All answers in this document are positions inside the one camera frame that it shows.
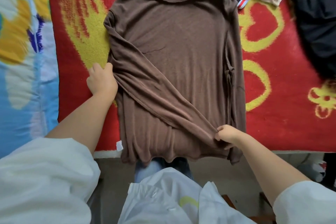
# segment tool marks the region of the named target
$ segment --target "brown sleeve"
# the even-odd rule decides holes
[[[240,43],[240,29],[238,11],[232,12],[230,26],[227,31],[225,43],[225,56],[229,67],[229,80],[231,82],[231,122],[233,127],[246,132],[245,85],[243,71],[243,55]],[[238,162],[242,152],[234,147],[230,150],[228,159],[231,163]]]
[[[166,124],[185,129],[209,146],[216,129],[132,43],[117,33],[118,16],[109,11],[104,26],[109,35],[115,78],[123,90],[145,110]]]

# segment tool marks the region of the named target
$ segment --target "red rug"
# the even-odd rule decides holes
[[[59,67],[59,121],[90,97],[87,67],[105,64],[103,27],[114,0],[50,0]],[[322,81],[306,59],[286,0],[250,1],[240,12],[247,132],[271,150],[336,151],[336,82]],[[117,156],[112,105],[97,157]]]

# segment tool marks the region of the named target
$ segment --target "white shirt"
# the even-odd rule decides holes
[[[35,139],[0,159],[0,224],[89,224],[86,205],[100,170],[73,139]],[[305,181],[274,203],[278,224],[335,224],[336,193]],[[254,223],[222,199],[214,183],[203,188],[167,168],[128,190],[119,224]]]

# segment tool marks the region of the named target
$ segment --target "person's right arm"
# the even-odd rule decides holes
[[[217,130],[216,140],[226,141],[242,150],[271,205],[285,189],[301,181],[310,181],[250,135],[229,125]]]

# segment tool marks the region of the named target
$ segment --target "forearm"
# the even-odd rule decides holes
[[[246,135],[237,145],[245,155],[263,192],[273,205],[275,199],[288,187],[309,180],[296,168],[268,150],[253,137]]]
[[[113,99],[98,93],[79,106],[50,131],[47,138],[73,138],[89,148],[93,154]]]

